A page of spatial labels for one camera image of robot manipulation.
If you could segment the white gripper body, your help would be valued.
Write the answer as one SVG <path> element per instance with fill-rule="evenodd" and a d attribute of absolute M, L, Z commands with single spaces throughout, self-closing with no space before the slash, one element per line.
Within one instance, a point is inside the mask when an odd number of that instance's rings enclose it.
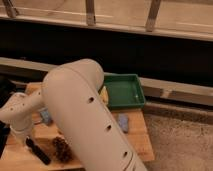
<path fill-rule="evenodd" d="M 34 137 L 34 130 L 32 127 L 26 128 L 24 130 L 15 130 L 14 128 L 11 128 L 11 134 L 20 144 L 24 144 L 27 138 Z"/>

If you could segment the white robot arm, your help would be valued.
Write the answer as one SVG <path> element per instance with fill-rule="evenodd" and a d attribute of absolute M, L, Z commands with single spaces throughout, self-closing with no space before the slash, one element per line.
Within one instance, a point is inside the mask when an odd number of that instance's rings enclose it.
<path fill-rule="evenodd" d="M 32 94 L 13 94 L 0 108 L 0 121 L 24 140 L 31 136 L 31 114 L 47 108 L 86 171 L 148 171 L 99 96 L 103 82 L 94 60 L 57 66 Z"/>

